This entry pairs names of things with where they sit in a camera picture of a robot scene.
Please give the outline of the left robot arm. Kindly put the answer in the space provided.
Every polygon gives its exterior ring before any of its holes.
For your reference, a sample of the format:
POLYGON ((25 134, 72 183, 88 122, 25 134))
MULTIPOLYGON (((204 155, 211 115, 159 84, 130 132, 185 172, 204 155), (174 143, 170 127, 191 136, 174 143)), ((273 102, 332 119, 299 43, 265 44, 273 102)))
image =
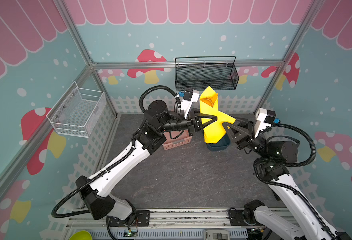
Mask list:
POLYGON ((137 210, 127 200, 112 196, 111 192, 117 183, 137 164, 156 152, 166 141, 166 132, 189 131, 198 132, 217 121, 217 117, 202 114, 197 109, 187 108, 186 97, 191 101, 199 98, 199 93, 191 89, 184 92, 183 99, 166 86, 155 86, 146 90, 139 99, 139 106, 144 119, 139 128, 131 135, 129 145, 110 163, 90 177, 81 176, 77 179, 77 188, 65 196, 51 211, 53 218, 69 218, 82 214, 91 214, 95 220, 117 218, 129 225, 137 217, 137 210), (169 111, 165 102, 156 100, 148 108, 144 107, 145 97, 156 91, 165 90, 175 99, 173 111, 169 111), (73 196, 79 194, 87 209, 83 211, 60 214, 59 208, 73 196))

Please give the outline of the yellow paper napkin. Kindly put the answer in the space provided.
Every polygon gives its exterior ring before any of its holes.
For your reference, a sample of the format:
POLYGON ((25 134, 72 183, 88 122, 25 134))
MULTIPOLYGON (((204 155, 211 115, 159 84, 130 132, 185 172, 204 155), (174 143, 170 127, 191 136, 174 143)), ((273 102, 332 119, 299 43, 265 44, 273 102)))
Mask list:
POLYGON ((235 118, 219 111, 218 93, 216 93, 211 87, 207 87, 200 95, 200 98, 199 98, 200 112, 203 114, 209 114, 209 115, 218 117, 218 120, 215 123, 210 124, 208 127, 203 129, 205 143, 215 144, 226 134, 226 131, 222 126, 222 123, 229 122, 232 124, 234 123, 235 118), (200 102, 200 98, 210 98, 210 97, 215 98, 216 100, 213 108, 210 108, 209 106, 200 102))

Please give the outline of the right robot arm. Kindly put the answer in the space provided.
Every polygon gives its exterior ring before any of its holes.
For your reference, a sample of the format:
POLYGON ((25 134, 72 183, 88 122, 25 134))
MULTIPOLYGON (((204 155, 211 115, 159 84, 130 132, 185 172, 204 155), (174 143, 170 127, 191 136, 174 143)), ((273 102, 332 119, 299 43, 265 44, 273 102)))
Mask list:
POLYGON ((303 130, 281 123, 272 127, 292 130, 300 134, 309 144, 310 156, 303 162, 297 161, 299 140, 285 137, 284 141, 273 141, 255 137, 252 122, 237 119, 233 124, 224 122, 223 127, 238 149, 248 148, 259 155, 253 163, 256 178, 268 185, 284 203, 297 225, 284 220, 261 201, 254 200, 245 205, 244 221, 260 223, 283 240, 349 240, 346 232, 339 232, 324 219, 307 197, 302 193, 289 172, 290 168, 304 167, 315 160, 316 148, 312 138, 303 130))

